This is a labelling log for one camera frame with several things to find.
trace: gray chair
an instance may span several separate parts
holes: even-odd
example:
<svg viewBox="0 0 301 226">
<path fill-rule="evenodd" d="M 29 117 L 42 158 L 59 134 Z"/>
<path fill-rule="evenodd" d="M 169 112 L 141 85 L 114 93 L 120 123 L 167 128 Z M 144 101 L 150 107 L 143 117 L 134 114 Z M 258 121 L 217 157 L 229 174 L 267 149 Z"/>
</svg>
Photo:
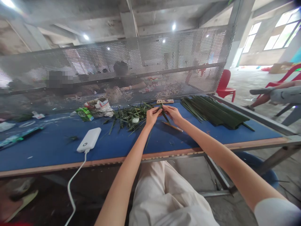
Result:
<svg viewBox="0 0 301 226">
<path fill-rule="evenodd" d="M 285 108 L 283 108 L 277 115 L 275 115 L 276 117 L 278 117 L 278 116 L 282 115 L 284 112 L 291 109 L 293 106 L 295 106 L 294 110 L 282 122 L 282 124 L 285 126 L 289 126 L 301 118 L 301 104 L 289 104 Z"/>
</svg>

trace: blue table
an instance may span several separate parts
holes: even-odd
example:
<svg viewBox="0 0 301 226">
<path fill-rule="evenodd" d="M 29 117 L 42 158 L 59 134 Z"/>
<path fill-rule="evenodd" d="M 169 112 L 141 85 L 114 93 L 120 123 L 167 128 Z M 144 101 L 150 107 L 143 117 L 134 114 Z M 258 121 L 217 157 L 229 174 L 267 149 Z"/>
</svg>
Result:
<svg viewBox="0 0 301 226">
<path fill-rule="evenodd" d="M 251 126 L 254 132 L 244 126 L 240 126 L 237 130 L 229 130 L 224 126 L 214 127 L 207 121 L 200 123 L 180 103 L 174 103 L 173 106 L 177 107 L 189 122 L 233 150 L 285 143 L 287 140 L 280 133 L 252 119 L 246 124 Z M 119 130 L 119 123 L 116 123 L 111 135 L 108 135 L 113 121 L 103 125 L 105 120 L 105 118 L 98 118 L 83 122 L 78 115 L 70 116 L 70 113 L 66 113 L 35 120 L 35 124 L 25 128 L 19 128 L 23 123 L 18 123 L 14 128 L 2 132 L 0 139 L 3 140 L 31 127 L 44 126 L 45 128 L 27 140 L 0 151 L 0 177 L 79 167 L 84 160 L 84 155 L 77 153 L 76 148 L 87 131 L 96 127 L 100 127 L 102 131 L 95 148 L 87 155 L 85 166 L 122 162 L 140 131 L 129 135 L 131 132 L 126 129 Z M 162 120 L 163 117 L 159 118 L 152 129 L 142 160 L 164 160 L 171 156 L 203 153 L 198 144 L 185 132 L 181 133 L 163 124 Z M 69 142 L 67 137 L 70 136 L 78 136 L 79 140 Z"/>
</svg>

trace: white sleeve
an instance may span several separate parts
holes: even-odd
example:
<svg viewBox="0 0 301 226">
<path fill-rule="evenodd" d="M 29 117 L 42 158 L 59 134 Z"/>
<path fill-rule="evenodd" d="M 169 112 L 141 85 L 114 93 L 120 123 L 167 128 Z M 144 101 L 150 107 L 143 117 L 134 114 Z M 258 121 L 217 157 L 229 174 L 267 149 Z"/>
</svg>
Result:
<svg viewBox="0 0 301 226">
<path fill-rule="evenodd" d="M 260 201 L 254 214 L 259 226 L 295 226 L 301 222 L 301 210 L 288 200 L 278 198 Z"/>
</svg>

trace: blue bucket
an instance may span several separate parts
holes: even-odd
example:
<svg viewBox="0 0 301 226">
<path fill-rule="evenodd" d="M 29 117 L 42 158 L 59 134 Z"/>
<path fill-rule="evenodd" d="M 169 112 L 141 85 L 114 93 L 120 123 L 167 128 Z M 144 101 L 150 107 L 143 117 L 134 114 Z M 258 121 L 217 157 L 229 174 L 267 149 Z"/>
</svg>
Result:
<svg viewBox="0 0 301 226">
<path fill-rule="evenodd" d="M 235 154 L 243 160 L 249 167 L 253 170 L 257 169 L 263 161 L 257 158 L 254 155 L 251 155 L 247 152 L 235 152 Z M 273 188 L 277 188 L 279 186 L 278 177 L 273 170 L 267 171 L 265 174 L 261 176 L 266 182 L 268 182 Z"/>
</svg>

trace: ceiling light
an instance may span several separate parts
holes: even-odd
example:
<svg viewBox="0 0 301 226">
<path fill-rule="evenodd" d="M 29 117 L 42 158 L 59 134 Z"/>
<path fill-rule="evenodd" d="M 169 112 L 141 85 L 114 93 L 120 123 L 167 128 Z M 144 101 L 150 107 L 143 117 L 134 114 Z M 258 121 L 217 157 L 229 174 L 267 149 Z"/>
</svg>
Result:
<svg viewBox="0 0 301 226">
<path fill-rule="evenodd" d="M 15 8 L 15 4 L 11 0 L 1 0 L 6 6 L 10 8 Z"/>
</svg>

